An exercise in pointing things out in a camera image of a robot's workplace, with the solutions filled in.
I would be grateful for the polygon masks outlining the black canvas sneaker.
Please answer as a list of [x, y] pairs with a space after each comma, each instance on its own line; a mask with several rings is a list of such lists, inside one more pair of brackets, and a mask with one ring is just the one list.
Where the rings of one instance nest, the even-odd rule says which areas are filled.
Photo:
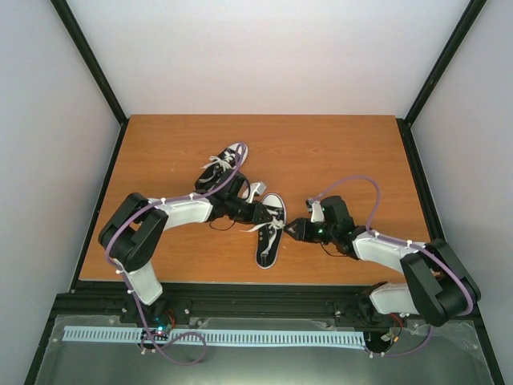
[[256, 227], [258, 242], [255, 259], [258, 266], [266, 270], [272, 268], [277, 261], [287, 213], [283, 199], [276, 193], [265, 195], [262, 203], [270, 213], [272, 220]]
[[209, 190], [226, 172], [242, 165], [248, 156], [248, 146], [242, 142], [230, 144], [219, 154], [210, 156], [201, 168], [202, 173], [195, 182], [195, 189]]

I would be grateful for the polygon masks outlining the white lace of sneaker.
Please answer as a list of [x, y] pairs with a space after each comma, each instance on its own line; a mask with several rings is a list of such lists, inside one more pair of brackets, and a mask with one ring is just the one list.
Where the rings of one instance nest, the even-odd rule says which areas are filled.
[[265, 259], [271, 255], [271, 249], [274, 243], [280, 242], [279, 238], [283, 233], [283, 229], [285, 227], [286, 220], [286, 210], [285, 208], [268, 206], [266, 205], [268, 211], [271, 213], [271, 221], [261, 224], [254, 225], [251, 229], [245, 230], [245, 233], [258, 232], [258, 241], [260, 244], [257, 246], [256, 255], [260, 259]]
[[210, 156], [208, 163], [203, 166], [204, 172], [200, 181], [216, 179], [222, 173], [236, 166], [236, 153], [233, 150], [224, 150], [217, 156]]

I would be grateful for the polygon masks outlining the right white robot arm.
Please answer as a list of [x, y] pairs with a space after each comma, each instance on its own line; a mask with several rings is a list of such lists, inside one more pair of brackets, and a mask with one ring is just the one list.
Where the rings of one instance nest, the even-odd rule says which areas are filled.
[[373, 262], [402, 274], [403, 284], [377, 284], [368, 297], [379, 314], [415, 314], [440, 327], [469, 314], [481, 298], [474, 279], [443, 239], [428, 243], [402, 241], [356, 226], [339, 196], [307, 201], [309, 218], [285, 226], [296, 241], [336, 247], [339, 254]]

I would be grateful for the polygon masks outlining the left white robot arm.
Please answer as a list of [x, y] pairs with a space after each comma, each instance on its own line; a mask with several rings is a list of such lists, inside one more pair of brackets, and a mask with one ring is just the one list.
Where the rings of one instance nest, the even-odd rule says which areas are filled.
[[264, 183], [250, 184], [240, 172], [227, 171], [209, 181], [198, 180], [195, 191], [185, 197], [147, 199], [135, 192], [127, 196], [100, 231], [99, 244], [128, 292], [139, 299], [142, 317], [155, 323], [167, 313], [167, 303], [160, 298], [163, 288], [151, 265], [162, 233], [223, 216], [262, 229], [284, 208], [276, 194], [254, 199], [264, 191]]

